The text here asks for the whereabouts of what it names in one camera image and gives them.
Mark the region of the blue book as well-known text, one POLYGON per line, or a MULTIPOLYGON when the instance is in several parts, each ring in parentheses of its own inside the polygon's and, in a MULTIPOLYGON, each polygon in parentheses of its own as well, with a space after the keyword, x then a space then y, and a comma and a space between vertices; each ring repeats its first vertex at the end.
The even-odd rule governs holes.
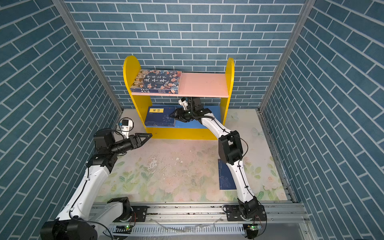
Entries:
POLYGON ((236 184, 229 167, 220 159, 218 159, 218 169, 220 190, 236 190, 236 184))
POLYGON ((173 106, 148 108, 148 113, 145 119, 146 127, 174 127, 175 119, 171 118, 171 114, 177 109, 173 106))

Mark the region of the colourful cartoon cover book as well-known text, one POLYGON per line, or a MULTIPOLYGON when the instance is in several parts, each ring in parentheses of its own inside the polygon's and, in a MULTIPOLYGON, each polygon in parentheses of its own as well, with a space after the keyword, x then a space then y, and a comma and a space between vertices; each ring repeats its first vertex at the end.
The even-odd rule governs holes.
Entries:
POLYGON ((132 83, 133 93, 178 94, 181 71, 140 70, 132 83))

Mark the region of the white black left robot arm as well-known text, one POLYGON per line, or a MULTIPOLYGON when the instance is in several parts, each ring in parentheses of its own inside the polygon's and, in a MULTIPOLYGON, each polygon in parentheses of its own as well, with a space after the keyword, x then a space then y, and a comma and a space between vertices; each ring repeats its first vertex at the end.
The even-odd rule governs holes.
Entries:
POLYGON ((86 162, 85 174, 75 193, 53 221, 45 222, 40 230, 43 240, 96 240, 103 234, 114 235, 109 225, 127 222, 131 229, 137 219, 127 197, 110 199, 104 209, 90 217, 99 190, 111 174, 118 156, 142 147, 152 134, 136 133, 116 141, 116 130, 102 129, 94 134, 95 153, 86 162))

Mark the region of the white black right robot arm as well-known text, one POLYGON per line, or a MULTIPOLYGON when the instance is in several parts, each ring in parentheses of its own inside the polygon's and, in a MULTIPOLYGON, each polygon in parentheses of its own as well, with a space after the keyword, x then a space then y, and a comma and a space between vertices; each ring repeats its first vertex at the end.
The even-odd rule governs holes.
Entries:
POLYGON ((226 128, 208 108, 201 103, 200 98, 187 97, 179 100, 180 107, 170 117, 183 122, 198 121, 210 130, 218 139, 220 160, 228 166, 233 177, 239 203, 239 212, 244 220, 258 220, 267 222, 264 206, 253 193, 246 177, 242 143, 245 143, 237 131, 226 128))

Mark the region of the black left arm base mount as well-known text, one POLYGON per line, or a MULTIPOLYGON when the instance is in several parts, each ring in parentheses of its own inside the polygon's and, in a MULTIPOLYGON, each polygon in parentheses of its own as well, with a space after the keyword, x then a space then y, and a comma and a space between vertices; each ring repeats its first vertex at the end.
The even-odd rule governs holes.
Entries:
POLYGON ((143 223, 146 221, 148 206, 131 206, 128 214, 113 220, 113 223, 143 223))

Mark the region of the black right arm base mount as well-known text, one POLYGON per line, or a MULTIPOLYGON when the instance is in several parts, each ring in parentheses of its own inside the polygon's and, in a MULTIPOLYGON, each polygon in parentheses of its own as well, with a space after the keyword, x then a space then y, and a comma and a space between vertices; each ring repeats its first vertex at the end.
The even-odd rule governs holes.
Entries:
POLYGON ((229 222, 265 222, 268 220, 267 213, 263 205, 258 205, 258 207, 253 211, 253 214, 250 214, 247 217, 241 214, 239 205, 223 205, 222 210, 227 217, 227 221, 229 222))

